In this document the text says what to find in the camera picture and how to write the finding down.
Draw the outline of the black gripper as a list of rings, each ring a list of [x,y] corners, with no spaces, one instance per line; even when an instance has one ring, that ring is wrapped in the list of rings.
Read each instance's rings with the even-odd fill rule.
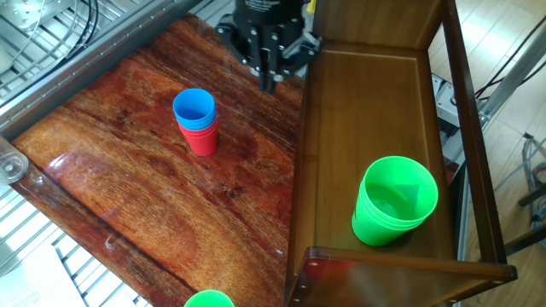
[[[313,62],[321,51],[322,38],[303,31],[302,7],[300,0],[236,0],[234,22],[221,21],[216,27],[217,34],[232,55],[258,74],[262,92],[274,94],[277,83]],[[281,31],[273,32],[269,41],[268,64],[255,26],[283,26],[289,32],[302,35],[285,46]]]

